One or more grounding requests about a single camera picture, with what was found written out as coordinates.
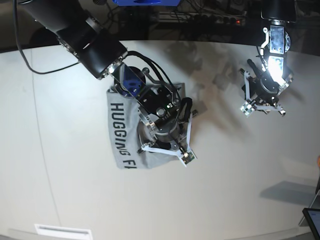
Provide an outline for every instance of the cable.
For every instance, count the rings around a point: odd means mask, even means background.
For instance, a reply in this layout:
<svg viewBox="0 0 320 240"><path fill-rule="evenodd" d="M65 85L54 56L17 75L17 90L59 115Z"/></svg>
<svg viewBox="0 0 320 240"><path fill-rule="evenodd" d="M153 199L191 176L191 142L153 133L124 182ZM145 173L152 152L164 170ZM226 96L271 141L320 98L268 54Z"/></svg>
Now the cable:
<svg viewBox="0 0 320 240"><path fill-rule="evenodd" d="M178 108L178 113L177 113L177 115L176 115L176 117L175 117L175 119L174 119L174 122L172 123L172 126L171 126L171 128L170 128L170 131L169 131L169 133L170 133L171 130L176 126L176 123L177 123L178 120L179 120L179 115L180 115L180 113L181 113L181 102L182 102L182 100L181 100L181 97L180 97L180 94L179 94L177 88L176 88L176 87L174 86L174 84L171 82L170 78L168 77L168 75L166 74L166 72L162 69L162 67L160 67L159 64L157 64L157 63L156 63L155 61L153 61L152 59L150 59L150 58L142 55L141 53L139 53L139 52L137 52L137 51L129 51L128 54L127 54L127 56L136 56L136 57L139 57L139 58L141 58L142 60L144 60L144 61L152 68L152 70L153 70L154 73L157 75L157 77L159 78L159 76L160 76L159 79L162 79L162 81L163 81L163 78L162 78L162 76L160 75L159 71L155 68L155 66L156 66L156 67L162 72L162 74L165 76L165 78L167 79L167 81L168 81L169 84L171 85L173 91L174 91L175 94L177 95L177 98L178 98L178 100L179 100L179 108Z"/></svg>
<svg viewBox="0 0 320 240"><path fill-rule="evenodd" d="M206 8L206 7L204 7L204 6L201 6L201 5L197 2L197 0L193 0L193 2L194 2L201 10L206 10L206 11L215 13L215 14L220 15L220 16L244 17L244 15L232 15L232 14L225 13L225 12L223 12L222 10Z"/></svg>
<svg viewBox="0 0 320 240"><path fill-rule="evenodd" d="M70 68L70 67L73 67L77 64L79 64L80 62L76 62L74 64L71 64L69 66L65 66L65 67L62 67L62 68L59 68L59 69L56 69L56 70L52 70L52 71L46 71L46 72L39 72L39 71L36 71L34 69L32 69L32 67L29 65L29 62L23 52L23 49L21 47L21 43L20 43L20 40L19 40L19 24L18 24L18 10L17 10L17 0L13 0L13 25L14 25L14 35L15 35L15 43L16 43L16 46L26 64L26 66L28 67L28 69L30 71L32 71L33 73L35 74L39 74L39 75L45 75L45 74L51 74L51 73L55 73L55 72L58 72L58 71L61 71L61 70L64 70L64 69L67 69L67 68Z"/></svg>
<svg viewBox="0 0 320 240"><path fill-rule="evenodd" d="M190 4L190 6L193 8L193 10L196 11L196 13L200 14L200 12L198 11L198 9L192 4L192 2L190 2L189 0L186 0L186 1Z"/></svg>
<svg viewBox="0 0 320 240"><path fill-rule="evenodd" d="M259 58L260 58L260 60L261 60L261 62L262 62L262 64L263 64L263 66L264 66L264 69L267 70L267 66L266 66L266 63L265 63L265 59L261 56L258 46L255 46L255 47L256 47L256 50L257 50L257 52L258 52L258 56L259 56Z"/></svg>
<svg viewBox="0 0 320 240"><path fill-rule="evenodd" d="M116 6L114 9L111 9L110 5L108 4L108 5L107 5L107 8L108 8L108 10L109 10L109 12L107 13L107 20L104 21L104 22L102 23L102 25L106 25L110 20L111 20L113 23L118 23L118 21L112 19L112 17L111 17L110 15L113 15L113 17L114 17L114 16L115 16L115 15L114 15L114 11L117 10L117 9L119 8L119 6Z"/></svg>
<svg viewBox="0 0 320 240"><path fill-rule="evenodd" d="M182 17L179 17L176 11L173 11L173 13L175 14L176 19L178 20L178 23L180 24L180 19L182 21L184 21L184 19Z"/></svg>

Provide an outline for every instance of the black cable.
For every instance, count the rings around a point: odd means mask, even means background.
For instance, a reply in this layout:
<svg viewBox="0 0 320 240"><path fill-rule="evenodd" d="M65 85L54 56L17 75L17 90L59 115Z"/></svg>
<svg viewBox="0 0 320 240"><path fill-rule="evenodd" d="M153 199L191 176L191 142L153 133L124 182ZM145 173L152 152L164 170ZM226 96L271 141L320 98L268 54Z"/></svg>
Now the black cable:
<svg viewBox="0 0 320 240"><path fill-rule="evenodd" d="M263 66L264 66L264 69L267 70L267 66L266 66L265 60L264 60L264 58L261 56L258 46L255 46L255 47L256 47L256 50L257 50L257 52L258 52L258 56L259 56L259 58L260 58L260 60L261 60L261 62L262 62L262 64L263 64Z"/></svg>
<svg viewBox="0 0 320 240"><path fill-rule="evenodd" d="M55 72L58 72L58 71L61 71L61 70L64 70L64 69L67 69L67 68L70 68L70 67L73 67L74 65L77 65L79 64L79 62L76 62L74 64L71 64L69 66L65 66L65 67L62 67L62 68L59 68L59 69L56 69L56 70L52 70L52 71L46 71L46 72L39 72L39 71L36 71L34 69L32 69L32 67L29 65L29 62L23 52L23 49L21 47L21 43L20 43L20 40L19 40L19 24L18 24L18 10L17 10L17 0L13 0L13 25L14 25L14 35L15 35L15 43L16 43L16 46L26 64L26 66L28 67L28 69L30 71L32 71L33 73L35 74L40 74L40 75L45 75L45 74L51 74L51 73L55 73Z"/></svg>
<svg viewBox="0 0 320 240"><path fill-rule="evenodd" d="M179 100L179 109L178 109L178 113L177 113L177 115L176 115L176 117L175 117L175 120L174 120L174 122L172 123L172 126L171 126L171 128L170 128L170 131L169 131L169 133L170 133L171 130L176 126L176 123L178 122L178 119L179 119L179 115L180 115L180 113L181 113L181 102L182 102L182 100L181 100L181 97L180 97L180 94L179 94L177 88L173 85L173 83L171 82L170 78L168 77L168 75L166 74L166 72L162 69L162 67L160 67L159 64L157 64L157 63L156 63L155 61L153 61L152 59L150 59L150 58L142 55L141 53L139 53L139 52L137 52L137 51L129 51L127 56L136 56L136 57L139 57L139 58L141 58L142 60L144 60L147 64L148 64L148 62L154 64L154 65L162 72L162 74L165 76L165 78L167 79L167 81L168 81L169 84L171 85L173 91L174 91L175 94L177 95L177 98L178 98L178 100ZM163 78L162 78L162 76L160 75L159 71L158 71L158 70L155 68L155 66L153 66L152 64L148 64L148 65L150 65L150 67L152 68L152 70L154 71L154 73L157 75L157 77L159 78L159 76L160 76L159 79L162 79L162 81L163 81Z"/></svg>
<svg viewBox="0 0 320 240"><path fill-rule="evenodd" d="M176 11L173 11L175 14L176 19L178 20L178 23L180 24L180 19L184 20L182 17L179 17Z"/></svg>
<svg viewBox="0 0 320 240"><path fill-rule="evenodd" d="M196 11L196 13L200 14L200 12L198 11L198 9L193 5L192 2L190 2L189 0L186 0L186 1L190 4L190 6L193 8L193 10Z"/></svg>
<svg viewBox="0 0 320 240"><path fill-rule="evenodd" d="M118 23L118 21L112 19L111 15L113 15L113 17L115 16L115 13L114 11L117 10L119 8L119 6L116 6L114 9L111 9L110 5L107 5L107 8L109 10L109 12L107 13L107 20L104 21L102 23L102 25L106 25L109 21L112 21L113 23Z"/></svg>
<svg viewBox="0 0 320 240"><path fill-rule="evenodd" d="M129 57L129 56L136 56L136 57L144 60L144 61L151 67L151 69L154 71L156 77L157 77L160 81L164 82L164 79L163 79L163 77L161 76L161 74L159 73L159 71L158 71L158 70L156 69L156 67L152 64L152 62L147 59L146 56L142 55L140 52L137 52L137 51L128 51L127 56L128 56L128 57Z"/></svg>

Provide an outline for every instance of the led light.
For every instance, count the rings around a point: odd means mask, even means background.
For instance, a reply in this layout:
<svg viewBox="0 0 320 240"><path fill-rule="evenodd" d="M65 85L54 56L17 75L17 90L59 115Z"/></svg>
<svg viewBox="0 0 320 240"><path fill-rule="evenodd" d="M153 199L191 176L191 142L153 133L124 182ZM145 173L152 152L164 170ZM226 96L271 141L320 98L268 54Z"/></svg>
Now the led light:
<svg viewBox="0 0 320 240"><path fill-rule="evenodd" d="M115 66L114 65L111 65L109 68L108 68L108 72L109 74L113 74L115 72Z"/></svg>
<svg viewBox="0 0 320 240"><path fill-rule="evenodd" d="M284 86L286 81L282 78L284 73L283 57L270 56L268 59L268 69L274 82Z"/></svg>

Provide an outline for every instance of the table surface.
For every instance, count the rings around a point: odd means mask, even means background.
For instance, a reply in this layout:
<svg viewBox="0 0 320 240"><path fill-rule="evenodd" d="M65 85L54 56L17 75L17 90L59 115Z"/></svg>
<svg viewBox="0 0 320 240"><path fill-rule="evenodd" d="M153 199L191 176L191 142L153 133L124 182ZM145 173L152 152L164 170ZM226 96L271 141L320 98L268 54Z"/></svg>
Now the table surface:
<svg viewBox="0 0 320 240"><path fill-rule="evenodd" d="M19 53L0 54L0 234L45 224L91 229L95 240L296 235L319 175L320 58L289 52L295 76L280 97L286 116L246 118L239 69L249 70L248 58L259 63L255 47L123 44L185 83L200 110L191 134L198 160L118 169L108 133L110 77L96 80L80 64L36 75ZM60 46L25 52L41 72L76 61Z"/></svg>

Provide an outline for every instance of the gray t-shirt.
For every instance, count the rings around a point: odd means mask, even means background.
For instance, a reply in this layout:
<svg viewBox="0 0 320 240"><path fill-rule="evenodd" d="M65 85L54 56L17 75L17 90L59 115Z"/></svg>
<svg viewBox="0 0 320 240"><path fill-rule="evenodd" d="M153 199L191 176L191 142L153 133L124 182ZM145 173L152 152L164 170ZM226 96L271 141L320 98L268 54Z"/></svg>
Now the gray t-shirt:
<svg viewBox="0 0 320 240"><path fill-rule="evenodd" d="M152 169L173 160L175 156L163 153L137 153L141 148L138 136L139 104L133 98L125 98L108 90L108 129L116 165L120 169Z"/></svg>

